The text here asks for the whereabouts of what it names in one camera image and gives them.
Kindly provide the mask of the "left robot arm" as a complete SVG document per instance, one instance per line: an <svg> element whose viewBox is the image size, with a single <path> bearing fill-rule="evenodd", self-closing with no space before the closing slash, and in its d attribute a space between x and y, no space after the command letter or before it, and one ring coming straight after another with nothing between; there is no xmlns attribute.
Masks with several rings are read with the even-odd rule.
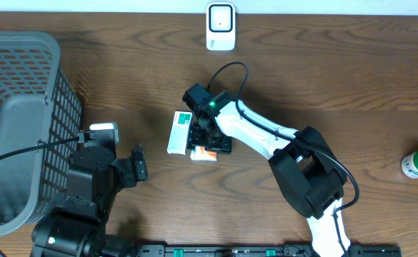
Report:
<svg viewBox="0 0 418 257"><path fill-rule="evenodd" d="M87 146L69 157L66 189L57 193L34 227L32 256L135 256L137 249L106 232L116 195L148 178L144 150L128 158L108 148Z"/></svg>

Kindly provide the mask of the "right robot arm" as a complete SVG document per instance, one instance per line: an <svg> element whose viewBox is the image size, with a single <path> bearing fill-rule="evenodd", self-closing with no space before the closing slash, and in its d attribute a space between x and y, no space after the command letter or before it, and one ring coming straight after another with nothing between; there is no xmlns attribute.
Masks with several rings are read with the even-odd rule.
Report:
<svg viewBox="0 0 418 257"><path fill-rule="evenodd" d="M350 240L342 221L342 210L348 205L342 197L344 184L354 177L317 130L279 126L250 111L231 94L213 96L201 86L186 91L182 100L196 118L190 146L229 154L235 138L260 153L283 197L307 219L314 252L318 256L349 255Z"/></svg>

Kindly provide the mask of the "white green Panadol box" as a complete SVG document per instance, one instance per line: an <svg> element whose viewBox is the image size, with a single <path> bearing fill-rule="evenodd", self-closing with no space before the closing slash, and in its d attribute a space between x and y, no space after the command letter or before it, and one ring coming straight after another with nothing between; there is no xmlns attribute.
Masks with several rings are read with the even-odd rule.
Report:
<svg viewBox="0 0 418 257"><path fill-rule="evenodd" d="M168 154L186 154L186 146L193 113L190 111L175 111L171 126Z"/></svg>

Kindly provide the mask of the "small orange box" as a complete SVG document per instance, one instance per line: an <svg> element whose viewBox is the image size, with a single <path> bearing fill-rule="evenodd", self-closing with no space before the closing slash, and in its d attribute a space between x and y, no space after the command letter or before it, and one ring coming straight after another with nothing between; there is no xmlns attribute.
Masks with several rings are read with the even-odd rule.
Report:
<svg viewBox="0 0 418 257"><path fill-rule="evenodd" d="M195 146L190 153L193 161L217 161L217 153L207 151L203 146Z"/></svg>

